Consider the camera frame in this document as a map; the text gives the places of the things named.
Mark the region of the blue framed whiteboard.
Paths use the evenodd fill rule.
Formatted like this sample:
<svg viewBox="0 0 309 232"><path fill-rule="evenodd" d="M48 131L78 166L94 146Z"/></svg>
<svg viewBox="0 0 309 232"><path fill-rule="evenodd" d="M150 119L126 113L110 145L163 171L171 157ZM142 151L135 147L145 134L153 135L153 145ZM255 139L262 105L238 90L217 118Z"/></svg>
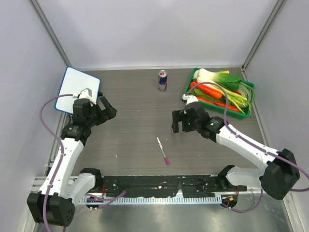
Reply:
<svg viewBox="0 0 309 232"><path fill-rule="evenodd" d="M67 67L58 94L79 94L85 88L92 90L92 97L95 101L97 101L98 92L100 89L100 80L78 69ZM74 99L72 96L60 97L55 102L55 109L72 114L72 107L75 100L76 99Z"/></svg>

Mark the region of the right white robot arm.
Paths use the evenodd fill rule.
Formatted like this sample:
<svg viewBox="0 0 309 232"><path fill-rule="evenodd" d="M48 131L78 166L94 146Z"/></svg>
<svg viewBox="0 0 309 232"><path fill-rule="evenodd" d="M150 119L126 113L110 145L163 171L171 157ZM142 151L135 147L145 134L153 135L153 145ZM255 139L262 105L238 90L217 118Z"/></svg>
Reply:
<svg viewBox="0 0 309 232"><path fill-rule="evenodd" d="M203 138L224 145L255 165L255 168L240 168L230 165L222 170L218 185L224 191L234 186L260 188L270 197L282 200L300 179L294 154L265 146L236 130L223 118L210 117L198 102L191 102L183 110L172 112L172 129L179 132L197 131Z"/></svg>

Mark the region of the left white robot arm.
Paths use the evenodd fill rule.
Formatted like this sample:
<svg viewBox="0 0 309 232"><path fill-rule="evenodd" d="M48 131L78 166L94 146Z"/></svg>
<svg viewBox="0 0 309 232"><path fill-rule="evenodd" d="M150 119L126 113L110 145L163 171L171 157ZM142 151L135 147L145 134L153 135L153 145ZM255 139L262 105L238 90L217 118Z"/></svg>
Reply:
<svg viewBox="0 0 309 232"><path fill-rule="evenodd" d="M28 208L36 223L43 223L47 231L56 225L68 227L74 217L75 207L89 192L97 193L103 187L99 169L84 168L77 179L69 184L74 165L84 149L94 126L115 118L117 110L101 93L99 99L104 109L93 103L89 97L78 95L72 104L71 121L56 137L59 150L44 183L39 190L30 193Z"/></svg>

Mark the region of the pink capped marker pen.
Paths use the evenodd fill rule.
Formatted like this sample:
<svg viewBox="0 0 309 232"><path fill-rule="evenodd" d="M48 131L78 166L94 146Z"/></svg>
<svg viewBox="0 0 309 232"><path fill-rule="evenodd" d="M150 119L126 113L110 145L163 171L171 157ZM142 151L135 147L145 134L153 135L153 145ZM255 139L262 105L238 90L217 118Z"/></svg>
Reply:
<svg viewBox="0 0 309 232"><path fill-rule="evenodd" d="M158 144L159 144L159 147L160 147L160 150L161 150L162 155L163 155L163 157L164 157L164 160L165 160L166 165L170 165L170 161L169 161L169 159L167 158L167 156L166 156L166 154L165 154L165 151L164 151L164 149L163 149L163 146L162 146L162 144L161 144L161 141L160 141L159 137L156 136L156 139L157 139L157 142L158 142Z"/></svg>

